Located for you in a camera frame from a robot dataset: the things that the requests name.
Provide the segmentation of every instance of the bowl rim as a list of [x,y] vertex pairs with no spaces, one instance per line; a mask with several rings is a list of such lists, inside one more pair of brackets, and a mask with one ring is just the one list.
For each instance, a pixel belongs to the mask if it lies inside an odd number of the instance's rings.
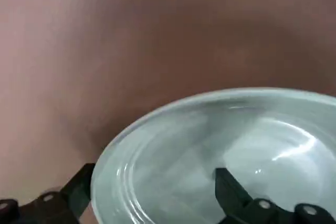
[[95,179],[100,172],[100,167],[104,166],[106,158],[108,158],[109,152],[114,145],[122,141],[128,134],[137,129],[142,124],[146,123],[153,117],[163,114],[167,111],[181,108],[185,105],[197,105],[203,102],[210,101],[223,101],[229,99],[243,98],[243,97],[275,97],[275,98],[286,98],[286,99],[299,99],[305,101],[311,101],[321,104],[327,104],[331,106],[336,106],[336,97],[326,94],[320,94],[312,91],[298,90],[298,89],[287,89],[287,88],[272,88],[272,87],[252,87],[252,88],[232,88],[232,89],[222,89],[211,92],[203,92],[200,94],[192,95],[186,98],[175,100],[164,106],[158,107],[157,109],[149,112],[148,114],[140,117],[124,130],[122,130],[116,137],[114,137],[111,142],[106,146],[100,157],[96,162],[96,166],[93,170],[92,180],[91,180],[91,205],[93,208],[93,213],[98,220],[98,223],[104,224],[101,219],[101,213],[96,204],[96,193],[95,193]]

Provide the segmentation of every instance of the black plastic bracket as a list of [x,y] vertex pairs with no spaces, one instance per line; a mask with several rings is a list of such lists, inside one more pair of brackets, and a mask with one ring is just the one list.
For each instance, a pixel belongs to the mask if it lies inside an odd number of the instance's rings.
[[[86,164],[60,191],[45,193],[26,205],[0,200],[0,224],[79,224],[90,202],[94,167]],[[289,212],[267,199],[252,199],[227,169],[215,173],[215,195],[226,214],[219,224],[336,224],[319,206],[298,204]]]
[[84,165],[60,191],[45,193],[26,205],[0,200],[0,224],[78,224],[90,202],[94,166]]
[[336,224],[323,208],[296,205],[286,211],[267,199],[252,199],[226,168],[218,168],[215,195],[226,217],[220,224]]

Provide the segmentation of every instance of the pink wall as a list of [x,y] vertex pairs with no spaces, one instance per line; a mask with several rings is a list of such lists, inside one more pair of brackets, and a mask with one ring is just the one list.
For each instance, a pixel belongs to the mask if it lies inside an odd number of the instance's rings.
[[169,101],[241,86],[336,95],[334,0],[0,5],[0,195],[23,202]]

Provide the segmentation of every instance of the white bowl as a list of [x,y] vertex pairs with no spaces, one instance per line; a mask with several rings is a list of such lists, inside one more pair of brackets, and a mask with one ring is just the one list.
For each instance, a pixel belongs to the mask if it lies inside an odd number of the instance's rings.
[[336,217],[336,98],[248,88],[196,95],[140,118],[104,150],[92,205],[101,224],[208,223],[225,217],[213,172],[252,197]]

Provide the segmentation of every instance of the black holder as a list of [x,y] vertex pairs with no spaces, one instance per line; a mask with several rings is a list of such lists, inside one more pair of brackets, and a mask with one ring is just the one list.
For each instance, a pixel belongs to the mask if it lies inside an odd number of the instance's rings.
[[[0,224],[79,224],[90,202],[95,164],[86,164],[60,190],[45,193],[20,206],[14,199],[0,200]],[[336,224],[323,208],[298,204],[294,212],[267,199],[252,199],[225,168],[216,169],[216,199],[226,217],[219,224]]]

